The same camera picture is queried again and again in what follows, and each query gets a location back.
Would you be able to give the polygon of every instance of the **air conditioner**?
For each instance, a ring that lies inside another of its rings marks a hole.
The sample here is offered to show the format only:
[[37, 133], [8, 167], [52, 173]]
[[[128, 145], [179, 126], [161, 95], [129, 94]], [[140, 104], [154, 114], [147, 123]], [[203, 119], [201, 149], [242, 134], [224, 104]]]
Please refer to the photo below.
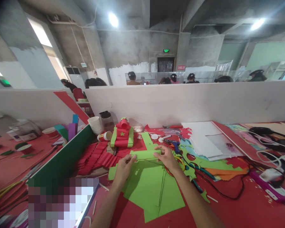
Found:
[[73, 66], [69, 67], [69, 66], [67, 66], [66, 70], [69, 73], [70, 78], [71, 78], [73, 84], [75, 86], [77, 86], [77, 88], [81, 88], [82, 90], [84, 90], [86, 88], [85, 87], [85, 82], [82, 79], [82, 76], [80, 74], [79, 69], [77, 67], [73, 67]]

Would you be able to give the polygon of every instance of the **red sign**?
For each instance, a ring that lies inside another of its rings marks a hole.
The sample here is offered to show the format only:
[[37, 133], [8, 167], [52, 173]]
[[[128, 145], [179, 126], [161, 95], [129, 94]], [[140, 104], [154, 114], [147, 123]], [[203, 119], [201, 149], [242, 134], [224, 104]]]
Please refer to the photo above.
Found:
[[186, 68], [186, 66], [177, 66], [178, 70], [184, 70]]

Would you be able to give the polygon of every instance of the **door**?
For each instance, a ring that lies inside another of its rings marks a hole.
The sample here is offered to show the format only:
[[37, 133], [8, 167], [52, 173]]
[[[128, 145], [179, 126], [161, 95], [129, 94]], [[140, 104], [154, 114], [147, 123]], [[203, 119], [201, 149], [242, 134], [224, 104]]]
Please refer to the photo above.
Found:
[[172, 58], [157, 58], [157, 72], [173, 72], [174, 57]]

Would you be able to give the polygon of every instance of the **glass partition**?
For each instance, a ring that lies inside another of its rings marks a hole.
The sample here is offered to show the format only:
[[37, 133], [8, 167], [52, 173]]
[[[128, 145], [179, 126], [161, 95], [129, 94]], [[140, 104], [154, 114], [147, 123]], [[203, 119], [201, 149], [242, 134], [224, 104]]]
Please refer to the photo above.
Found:
[[[136, 81], [142, 85], [159, 84], [162, 78], [170, 77], [171, 74], [177, 75], [179, 83], [186, 83], [190, 73], [195, 74], [195, 80], [200, 83], [213, 83], [215, 79], [222, 76], [230, 76], [232, 82], [243, 82], [251, 79], [251, 71], [201, 71], [201, 72], [153, 72], [153, 73], [135, 73]], [[130, 81], [128, 74], [125, 74], [126, 81]]]

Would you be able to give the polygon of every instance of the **glue gun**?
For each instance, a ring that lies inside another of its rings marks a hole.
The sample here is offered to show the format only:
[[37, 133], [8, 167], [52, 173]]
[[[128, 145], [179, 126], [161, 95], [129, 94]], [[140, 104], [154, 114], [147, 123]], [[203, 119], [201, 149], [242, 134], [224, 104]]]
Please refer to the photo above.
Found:
[[176, 154], [180, 154], [180, 149], [178, 148], [178, 146], [180, 145], [180, 143], [178, 141], [174, 141], [174, 140], [169, 140], [169, 139], [164, 139], [164, 142], [169, 144], [169, 145], [173, 145], [174, 147], [174, 151]]

